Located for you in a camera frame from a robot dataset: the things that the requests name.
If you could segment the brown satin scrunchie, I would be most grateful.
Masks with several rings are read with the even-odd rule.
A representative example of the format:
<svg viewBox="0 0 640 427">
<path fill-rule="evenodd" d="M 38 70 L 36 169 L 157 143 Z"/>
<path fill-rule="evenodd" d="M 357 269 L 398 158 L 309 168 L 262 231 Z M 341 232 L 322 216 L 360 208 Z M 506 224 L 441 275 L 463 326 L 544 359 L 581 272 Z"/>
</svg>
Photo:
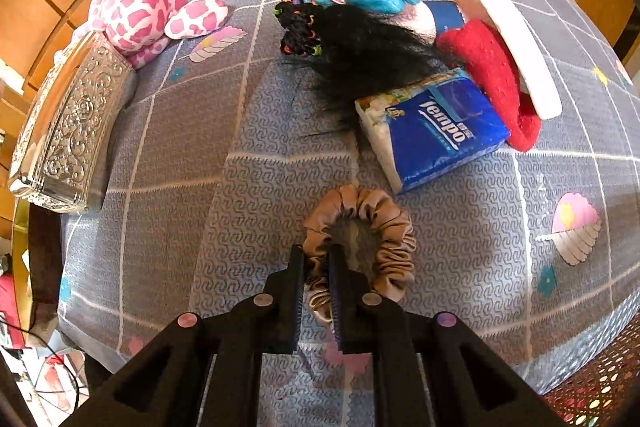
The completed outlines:
<svg viewBox="0 0 640 427">
<path fill-rule="evenodd" d="M 359 220 L 380 238 L 371 288 L 398 303 L 414 282 L 416 236 L 409 213 L 379 188 L 347 184 L 329 191 L 304 222 L 303 252 L 309 262 L 308 306 L 316 319 L 332 322 L 331 296 L 324 265 L 333 244 L 331 230 L 341 219 Z"/>
</svg>

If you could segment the grey checked bed sheet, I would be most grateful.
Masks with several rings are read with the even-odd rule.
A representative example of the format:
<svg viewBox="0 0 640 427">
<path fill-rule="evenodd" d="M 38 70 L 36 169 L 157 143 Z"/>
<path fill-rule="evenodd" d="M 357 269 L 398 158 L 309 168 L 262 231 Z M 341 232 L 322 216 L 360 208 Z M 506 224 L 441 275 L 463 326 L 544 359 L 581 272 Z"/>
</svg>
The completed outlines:
<svg viewBox="0 0 640 427">
<path fill-rule="evenodd" d="M 368 142 L 283 62 L 278 0 L 224 0 L 243 38 L 177 42 L 138 75 L 102 209 L 64 219 L 58 326 L 111 371 L 178 314 L 262 288 L 321 197 L 386 188 Z M 639 95 L 574 0 L 512 0 L 562 101 L 528 153 L 503 147 L 401 195 L 418 249 L 406 309 L 459 315 L 575 425 L 600 426 L 630 351 L 577 376 L 639 306 Z"/>
</svg>

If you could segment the blue Tempo tissue pack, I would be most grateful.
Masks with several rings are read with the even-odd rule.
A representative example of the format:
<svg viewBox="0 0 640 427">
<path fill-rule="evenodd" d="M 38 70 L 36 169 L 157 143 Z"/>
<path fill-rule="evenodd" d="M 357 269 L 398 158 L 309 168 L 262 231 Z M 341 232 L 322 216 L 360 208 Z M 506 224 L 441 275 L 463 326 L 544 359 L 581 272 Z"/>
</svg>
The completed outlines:
<svg viewBox="0 0 640 427">
<path fill-rule="evenodd" d="M 510 132 L 460 68 L 355 102 L 360 126 L 396 194 L 495 152 Z"/>
</svg>

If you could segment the black hair wig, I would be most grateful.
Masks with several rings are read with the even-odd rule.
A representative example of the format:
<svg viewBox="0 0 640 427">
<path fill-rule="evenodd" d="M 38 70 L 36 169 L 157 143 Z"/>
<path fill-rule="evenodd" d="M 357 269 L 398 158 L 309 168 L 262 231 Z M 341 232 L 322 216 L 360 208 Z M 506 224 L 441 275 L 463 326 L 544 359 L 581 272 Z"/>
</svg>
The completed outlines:
<svg viewBox="0 0 640 427">
<path fill-rule="evenodd" d="M 360 98 L 407 87 L 457 62 L 414 31 L 356 6 L 300 2 L 280 9 L 278 20 L 281 52 L 318 76 L 320 109 L 341 129 L 358 127 Z"/>
</svg>

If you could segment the silver embossed tissue box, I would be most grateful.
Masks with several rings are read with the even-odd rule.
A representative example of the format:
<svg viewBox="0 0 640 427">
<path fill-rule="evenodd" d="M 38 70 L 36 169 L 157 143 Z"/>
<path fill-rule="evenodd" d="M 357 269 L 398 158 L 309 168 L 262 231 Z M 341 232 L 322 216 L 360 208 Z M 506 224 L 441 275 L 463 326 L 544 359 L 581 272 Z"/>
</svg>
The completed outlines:
<svg viewBox="0 0 640 427">
<path fill-rule="evenodd" d="M 110 176 L 110 136 L 137 83 L 136 71 L 100 32 L 70 44 L 18 135 L 9 191 L 58 213 L 99 210 Z"/>
</svg>

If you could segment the gold rectangular box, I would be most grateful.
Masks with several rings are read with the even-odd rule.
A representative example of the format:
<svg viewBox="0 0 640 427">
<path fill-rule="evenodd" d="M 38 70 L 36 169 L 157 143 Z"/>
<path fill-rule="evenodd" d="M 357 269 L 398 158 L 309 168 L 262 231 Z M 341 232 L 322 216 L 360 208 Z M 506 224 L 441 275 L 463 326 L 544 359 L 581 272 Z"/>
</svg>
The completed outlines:
<svg viewBox="0 0 640 427">
<path fill-rule="evenodd" d="M 17 199 L 12 225 L 11 256 L 15 302 L 20 326 L 32 328 L 32 279 L 29 273 L 28 251 L 29 202 Z"/>
</svg>

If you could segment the red white santa hat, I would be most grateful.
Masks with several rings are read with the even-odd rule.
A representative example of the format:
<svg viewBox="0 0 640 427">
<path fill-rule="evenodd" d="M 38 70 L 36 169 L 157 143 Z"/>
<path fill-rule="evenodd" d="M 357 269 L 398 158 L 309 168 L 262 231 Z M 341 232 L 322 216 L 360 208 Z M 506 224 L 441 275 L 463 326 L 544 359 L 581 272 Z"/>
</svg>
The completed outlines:
<svg viewBox="0 0 640 427">
<path fill-rule="evenodd" d="M 562 114 L 558 89 L 512 0 L 450 0 L 432 9 L 439 50 L 457 57 L 502 119 L 506 143 L 527 152 L 541 123 Z"/>
</svg>

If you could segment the pink white plush toy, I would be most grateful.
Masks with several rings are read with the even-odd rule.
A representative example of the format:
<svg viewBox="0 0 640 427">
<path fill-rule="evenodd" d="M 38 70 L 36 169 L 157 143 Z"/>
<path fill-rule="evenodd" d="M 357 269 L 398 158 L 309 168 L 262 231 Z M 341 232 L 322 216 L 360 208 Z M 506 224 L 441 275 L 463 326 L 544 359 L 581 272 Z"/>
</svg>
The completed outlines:
<svg viewBox="0 0 640 427">
<path fill-rule="evenodd" d="M 222 0 L 91 0 L 77 40 L 100 32 L 131 66 L 155 60 L 171 40 L 204 37 L 224 26 L 232 9 Z"/>
</svg>

